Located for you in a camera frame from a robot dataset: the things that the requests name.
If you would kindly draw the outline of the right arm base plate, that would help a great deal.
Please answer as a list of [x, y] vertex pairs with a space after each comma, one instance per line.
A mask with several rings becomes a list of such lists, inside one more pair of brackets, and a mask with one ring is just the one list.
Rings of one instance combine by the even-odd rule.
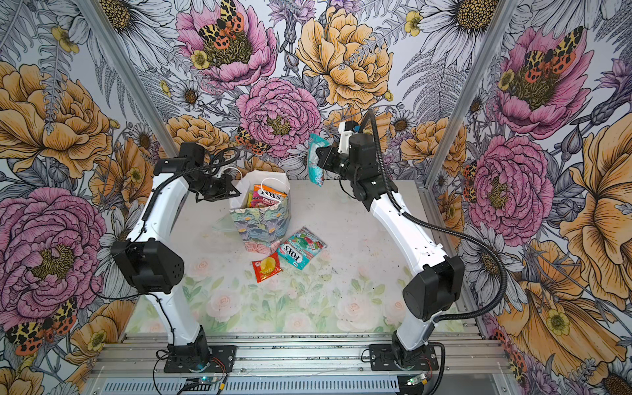
[[408, 351], [395, 344], [371, 344], [369, 358], [373, 371], [439, 370], [437, 353], [432, 346], [421, 346]]

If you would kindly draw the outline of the orange fruit Fox's packet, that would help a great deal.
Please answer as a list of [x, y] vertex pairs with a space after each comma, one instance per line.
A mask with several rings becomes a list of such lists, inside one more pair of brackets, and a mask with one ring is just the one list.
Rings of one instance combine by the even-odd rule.
[[279, 204], [287, 198], [287, 194], [262, 184], [255, 184], [250, 194], [248, 207], [262, 208]]

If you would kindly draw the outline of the floral paper gift bag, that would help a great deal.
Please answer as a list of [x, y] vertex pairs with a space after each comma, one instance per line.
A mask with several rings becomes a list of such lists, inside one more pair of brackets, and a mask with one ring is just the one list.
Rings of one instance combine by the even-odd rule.
[[[249, 208], [249, 197], [255, 184], [286, 193], [287, 198], [275, 206]], [[229, 200], [229, 211], [245, 249], [263, 255], [274, 253], [284, 239], [291, 220], [291, 186], [288, 177], [279, 172], [252, 171], [236, 182], [235, 187], [241, 196]]]

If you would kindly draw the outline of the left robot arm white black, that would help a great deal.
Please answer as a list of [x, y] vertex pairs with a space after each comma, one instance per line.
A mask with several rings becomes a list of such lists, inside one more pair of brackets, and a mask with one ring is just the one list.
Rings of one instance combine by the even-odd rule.
[[150, 196], [138, 223], [125, 240], [110, 248], [125, 281], [158, 312], [171, 358], [192, 358], [200, 364], [211, 358], [204, 330], [181, 285], [184, 260], [168, 245], [171, 232], [189, 195], [199, 202], [239, 197], [232, 176], [223, 168], [235, 163], [240, 154], [234, 146], [210, 154], [199, 143], [182, 143], [177, 156], [156, 163]]

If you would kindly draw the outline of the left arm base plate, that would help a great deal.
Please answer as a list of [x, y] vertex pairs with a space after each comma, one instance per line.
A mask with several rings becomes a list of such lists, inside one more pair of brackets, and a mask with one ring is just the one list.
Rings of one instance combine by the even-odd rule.
[[210, 346], [205, 351], [196, 346], [169, 346], [165, 373], [230, 373], [235, 362], [235, 346]]

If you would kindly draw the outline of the teal Fox's candy packet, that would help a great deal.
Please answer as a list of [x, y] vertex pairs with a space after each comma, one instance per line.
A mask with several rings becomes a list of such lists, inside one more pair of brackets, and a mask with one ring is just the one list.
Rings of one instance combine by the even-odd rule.
[[324, 170], [318, 165], [319, 157], [317, 150], [328, 146], [330, 146], [329, 142], [324, 138], [321, 138], [319, 135], [315, 133], [311, 133], [311, 135], [309, 135], [309, 145], [307, 151], [308, 176], [309, 180], [319, 187], [322, 187], [324, 184]]

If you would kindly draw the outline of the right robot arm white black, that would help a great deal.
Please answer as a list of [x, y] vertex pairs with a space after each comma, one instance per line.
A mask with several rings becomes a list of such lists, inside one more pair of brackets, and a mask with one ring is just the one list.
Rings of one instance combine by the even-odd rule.
[[464, 265], [450, 258], [422, 226], [408, 219], [408, 208], [394, 182], [385, 180], [378, 155], [380, 141], [361, 133], [354, 121], [339, 125], [340, 141], [317, 149], [318, 165], [349, 181], [361, 202], [393, 238], [406, 259], [412, 279], [403, 288], [407, 312], [393, 333], [390, 349], [370, 347], [374, 370], [435, 370], [435, 349], [429, 344], [437, 319], [461, 294]]

